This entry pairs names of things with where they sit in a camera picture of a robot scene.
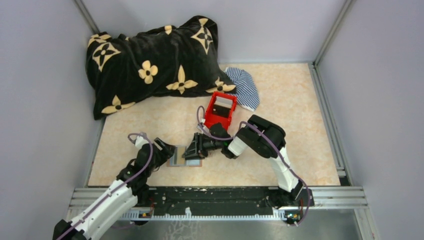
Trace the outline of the black card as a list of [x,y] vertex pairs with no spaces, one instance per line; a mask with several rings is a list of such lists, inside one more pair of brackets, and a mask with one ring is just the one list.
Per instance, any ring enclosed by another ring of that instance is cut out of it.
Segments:
[[220,105],[214,105],[212,107],[212,114],[222,117],[222,118],[228,118],[231,113],[231,108],[220,106]]

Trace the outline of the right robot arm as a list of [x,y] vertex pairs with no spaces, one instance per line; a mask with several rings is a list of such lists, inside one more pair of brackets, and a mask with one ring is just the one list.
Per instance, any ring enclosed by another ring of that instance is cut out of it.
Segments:
[[278,205],[298,201],[303,182],[290,168],[286,150],[286,133],[279,125],[253,114],[246,123],[230,136],[218,122],[210,127],[200,123],[202,132],[193,135],[190,145],[181,155],[185,160],[204,159],[210,151],[220,150],[229,158],[238,158],[246,149],[251,149],[270,162],[277,179],[278,189],[269,196]]

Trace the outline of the blue striped cloth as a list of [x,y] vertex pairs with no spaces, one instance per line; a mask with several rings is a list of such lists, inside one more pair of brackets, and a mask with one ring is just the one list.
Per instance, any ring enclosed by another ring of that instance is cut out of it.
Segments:
[[236,86],[236,93],[233,95],[237,98],[237,104],[255,112],[260,104],[260,97],[252,75],[237,67],[227,67],[224,72]]

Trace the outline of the grey cards in bin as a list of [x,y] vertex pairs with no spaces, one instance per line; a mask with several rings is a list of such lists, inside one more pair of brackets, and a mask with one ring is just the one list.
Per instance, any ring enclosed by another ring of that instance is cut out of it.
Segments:
[[215,101],[214,101],[214,105],[216,106],[220,106],[223,108],[228,108],[231,109],[233,106],[234,101],[231,98],[227,98],[224,96],[216,96],[215,97]]

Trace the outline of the pink leather card holder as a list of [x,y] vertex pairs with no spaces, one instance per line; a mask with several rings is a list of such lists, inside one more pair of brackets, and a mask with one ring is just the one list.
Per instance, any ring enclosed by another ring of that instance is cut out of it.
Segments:
[[201,159],[185,159],[182,157],[186,151],[186,146],[177,145],[173,156],[166,162],[167,167],[202,167]]

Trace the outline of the black floral blanket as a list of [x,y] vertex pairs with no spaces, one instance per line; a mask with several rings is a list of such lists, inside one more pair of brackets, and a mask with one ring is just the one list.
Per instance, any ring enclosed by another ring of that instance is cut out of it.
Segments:
[[235,94],[236,84],[219,66],[218,47],[217,23],[201,15],[132,37],[92,35],[85,71],[94,89],[93,118],[100,120],[150,97]]

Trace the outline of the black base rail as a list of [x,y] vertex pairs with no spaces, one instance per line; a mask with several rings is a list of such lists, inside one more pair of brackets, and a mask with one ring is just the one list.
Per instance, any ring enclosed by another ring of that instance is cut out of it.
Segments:
[[314,206],[311,191],[290,193],[276,186],[238,187],[150,187],[135,207],[147,208],[154,216],[183,215],[190,209],[194,216],[271,215],[282,207],[306,210]]

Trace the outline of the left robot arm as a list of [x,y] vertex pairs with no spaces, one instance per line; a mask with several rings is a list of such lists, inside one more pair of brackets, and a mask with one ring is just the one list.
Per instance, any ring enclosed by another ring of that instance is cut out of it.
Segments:
[[136,136],[132,141],[138,149],[136,157],[82,213],[68,221],[62,219],[55,225],[54,240],[98,240],[131,208],[154,205],[148,178],[175,154],[177,147],[158,137],[150,141],[140,133]]

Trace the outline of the red plastic bin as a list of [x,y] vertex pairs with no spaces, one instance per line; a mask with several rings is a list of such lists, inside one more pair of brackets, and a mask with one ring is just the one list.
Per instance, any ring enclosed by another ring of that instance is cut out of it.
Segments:
[[[224,117],[220,117],[220,116],[217,116],[217,115],[213,115],[212,114],[212,108],[214,106],[214,102],[215,102],[216,96],[226,97],[226,98],[229,98],[229,99],[232,99],[233,100],[233,105],[232,105],[232,108],[230,110],[230,114],[229,114],[229,117],[228,118],[224,118]],[[206,108],[206,111],[205,111],[205,114],[204,114],[204,117],[203,117],[204,118],[204,124],[205,124],[205,126],[207,128],[209,128],[211,125],[214,125],[214,124],[217,124],[217,123],[221,123],[222,126],[226,130],[228,130],[228,128],[229,128],[229,126],[231,125],[231,122],[232,122],[232,115],[233,115],[233,112],[236,109],[236,105],[237,105],[237,97],[236,96],[233,96],[233,95],[230,95],[230,94],[226,94],[226,93],[221,93],[221,92],[214,92],[212,94],[212,97],[211,97],[211,99],[209,101],[209,104],[208,104],[208,106]]]

